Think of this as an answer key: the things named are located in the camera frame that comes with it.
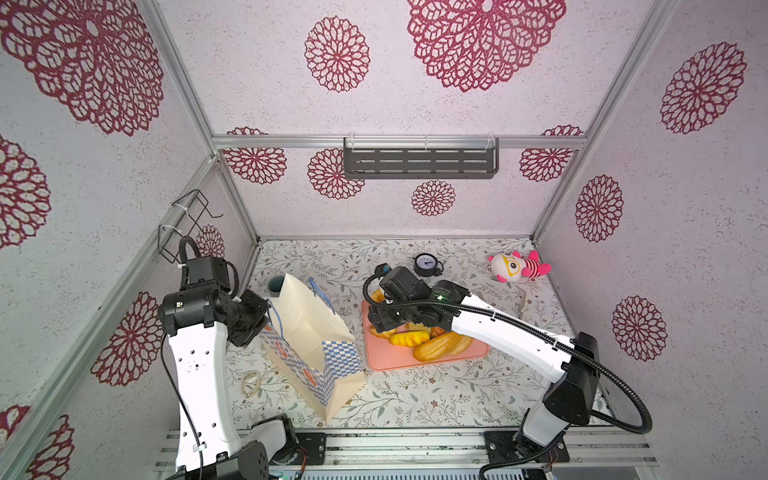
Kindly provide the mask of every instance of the orange logo on bag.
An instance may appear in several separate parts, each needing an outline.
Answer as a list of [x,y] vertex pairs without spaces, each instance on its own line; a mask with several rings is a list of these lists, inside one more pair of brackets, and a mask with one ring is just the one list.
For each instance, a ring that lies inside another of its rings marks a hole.
[[286,352],[283,346],[280,345],[280,342],[275,342],[275,347],[277,348],[277,351],[280,352],[280,355],[282,355],[284,359],[288,358],[288,352]]
[[302,369],[302,371],[304,372],[304,376],[306,377],[306,379],[309,380],[312,385],[317,386],[317,381],[315,380],[315,377],[312,375],[312,372],[310,372],[307,369]]

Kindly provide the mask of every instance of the clock face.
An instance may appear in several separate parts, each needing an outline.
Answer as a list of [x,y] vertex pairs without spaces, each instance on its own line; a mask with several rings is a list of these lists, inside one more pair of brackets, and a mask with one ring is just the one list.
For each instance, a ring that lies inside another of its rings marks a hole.
[[429,255],[419,255],[416,257],[416,265],[424,270],[431,270],[437,266],[437,262]]

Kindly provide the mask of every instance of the leaf pattern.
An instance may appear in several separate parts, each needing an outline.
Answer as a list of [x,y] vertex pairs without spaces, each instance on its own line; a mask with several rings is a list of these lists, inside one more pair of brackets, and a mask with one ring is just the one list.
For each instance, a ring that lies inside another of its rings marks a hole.
[[[355,336],[367,383],[327,425],[269,361],[259,337],[247,348],[230,345],[227,380],[235,426],[247,429],[282,412],[297,428],[519,425],[547,387],[525,364],[491,348],[483,359],[374,372],[367,368],[361,313],[362,283],[376,265],[412,268],[413,258],[427,252],[444,263],[440,280],[464,285],[525,322],[573,335],[545,276],[529,283],[500,283],[491,275],[488,257],[513,250],[528,253],[533,246],[523,239],[264,242],[250,288],[266,294],[267,281],[286,272],[305,283],[314,277]],[[425,281],[432,285],[435,279]],[[252,371],[260,374],[260,389],[247,399],[240,384]],[[599,392],[598,407],[610,415]]]

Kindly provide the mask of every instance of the pink tray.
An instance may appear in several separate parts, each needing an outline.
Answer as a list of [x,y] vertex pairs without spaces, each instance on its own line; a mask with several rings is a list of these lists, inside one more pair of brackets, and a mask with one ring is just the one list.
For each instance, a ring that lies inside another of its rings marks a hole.
[[[366,352],[368,365],[371,370],[404,369],[410,366],[429,365],[430,363],[453,362],[454,360],[478,359],[488,355],[490,347],[478,339],[472,340],[469,348],[456,355],[444,356],[434,362],[420,362],[413,358],[413,349],[395,346],[387,339],[380,339],[371,333],[371,322],[368,321],[368,302],[362,302],[362,328],[366,335]],[[400,326],[398,332],[405,332],[406,327]]]

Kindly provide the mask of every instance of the pink and white plush toy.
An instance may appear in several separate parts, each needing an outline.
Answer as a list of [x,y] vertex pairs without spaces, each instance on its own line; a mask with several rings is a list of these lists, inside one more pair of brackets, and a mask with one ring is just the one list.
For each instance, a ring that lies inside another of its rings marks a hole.
[[520,252],[515,251],[510,257],[500,253],[488,257],[488,261],[491,262],[491,273],[496,275],[498,281],[502,283],[534,279],[552,271],[552,265],[539,260],[536,250],[532,251],[528,258],[524,258]]

